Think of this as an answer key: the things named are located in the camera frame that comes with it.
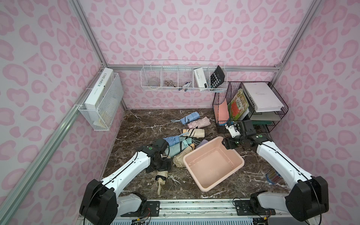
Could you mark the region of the tan khaki umbrella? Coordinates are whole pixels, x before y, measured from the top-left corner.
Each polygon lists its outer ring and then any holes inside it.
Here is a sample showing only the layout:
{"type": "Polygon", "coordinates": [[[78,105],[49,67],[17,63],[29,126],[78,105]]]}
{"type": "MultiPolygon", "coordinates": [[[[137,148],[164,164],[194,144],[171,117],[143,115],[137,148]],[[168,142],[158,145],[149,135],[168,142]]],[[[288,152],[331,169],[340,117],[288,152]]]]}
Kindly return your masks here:
{"type": "Polygon", "coordinates": [[[190,152],[192,152],[194,149],[195,149],[195,144],[191,144],[189,145],[187,148],[185,148],[181,153],[179,153],[178,155],[176,155],[174,158],[173,158],[173,163],[174,165],[177,167],[177,168],[184,168],[185,167],[185,164],[184,164],[184,157],[189,154],[190,152]]]}

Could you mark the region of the beige umbrella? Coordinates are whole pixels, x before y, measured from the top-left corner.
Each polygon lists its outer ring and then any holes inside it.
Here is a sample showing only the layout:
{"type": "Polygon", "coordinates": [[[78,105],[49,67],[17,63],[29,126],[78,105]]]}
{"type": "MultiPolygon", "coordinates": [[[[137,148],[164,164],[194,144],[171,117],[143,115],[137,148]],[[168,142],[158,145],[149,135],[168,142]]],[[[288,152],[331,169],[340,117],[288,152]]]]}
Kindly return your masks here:
{"type": "Polygon", "coordinates": [[[161,188],[163,185],[165,185],[166,180],[168,178],[168,171],[158,171],[155,180],[157,181],[157,195],[161,195],[161,188]]]}

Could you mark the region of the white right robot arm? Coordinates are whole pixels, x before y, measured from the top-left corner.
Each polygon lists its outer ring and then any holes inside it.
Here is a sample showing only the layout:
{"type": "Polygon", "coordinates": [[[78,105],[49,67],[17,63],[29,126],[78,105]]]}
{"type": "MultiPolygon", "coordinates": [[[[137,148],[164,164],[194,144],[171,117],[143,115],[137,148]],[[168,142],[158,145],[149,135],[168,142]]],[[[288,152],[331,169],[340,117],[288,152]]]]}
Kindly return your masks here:
{"type": "Polygon", "coordinates": [[[266,133],[258,133],[250,120],[227,122],[230,133],[223,145],[249,148],[265,159],[290,189],[289,194],[259,191],[251,195],[249,208],[260,215],[271,209],[289,213],[308,225],[319,225],[322,215],[329,210],[328,183],[321,176],[313,176],[293,162],[266,133]]]}

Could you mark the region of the mint green umbrella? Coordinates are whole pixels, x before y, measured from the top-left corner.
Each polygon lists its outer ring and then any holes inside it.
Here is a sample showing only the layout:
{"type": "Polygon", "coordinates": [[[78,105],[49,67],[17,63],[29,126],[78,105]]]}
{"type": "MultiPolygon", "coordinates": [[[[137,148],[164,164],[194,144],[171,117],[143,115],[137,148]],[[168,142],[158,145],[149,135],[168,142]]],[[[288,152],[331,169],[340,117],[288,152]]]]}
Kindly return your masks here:
{"type": "Polygon", "coordinates": [[[169,156],[170,158],[178,155],[183,150],[185,150],[188,146],[190,146],[193,143],[193,139],[190,137],[180,137],[180,142],[168,147],[164,155],[169,156]]]}

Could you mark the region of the pink plastic storage box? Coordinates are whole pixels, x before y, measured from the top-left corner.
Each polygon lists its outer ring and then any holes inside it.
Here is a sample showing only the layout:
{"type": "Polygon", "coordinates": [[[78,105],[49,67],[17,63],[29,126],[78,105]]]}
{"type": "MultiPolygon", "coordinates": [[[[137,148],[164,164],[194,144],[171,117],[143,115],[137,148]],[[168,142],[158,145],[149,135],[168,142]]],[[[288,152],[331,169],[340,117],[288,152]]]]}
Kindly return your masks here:
{"type": "Polygon", "coordinates": [[[234,149],[223,145],[219,136],[188,153],[183,163],[202,192],[208,192],[241,169],[245,162],[234,149]]]}

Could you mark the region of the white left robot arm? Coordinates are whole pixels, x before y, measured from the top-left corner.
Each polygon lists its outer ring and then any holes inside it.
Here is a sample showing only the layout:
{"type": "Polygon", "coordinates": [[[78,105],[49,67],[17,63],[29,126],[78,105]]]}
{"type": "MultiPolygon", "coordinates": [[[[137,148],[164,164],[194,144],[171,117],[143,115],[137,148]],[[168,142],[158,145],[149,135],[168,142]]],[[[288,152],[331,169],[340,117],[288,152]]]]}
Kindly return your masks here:
{"type": "Polygon", "coordinates": [[[166,171],[171,168],[169,144],[158,139],[138,148],[136,154],[117,171],[98,181],[93,179],[85,189],[79,213],[94,225],[110,225],[116,217],[149,219],[159,215],[160,202],[148,201],[140,193],[121,196],[123,189],[143,170],[166,171]]]}

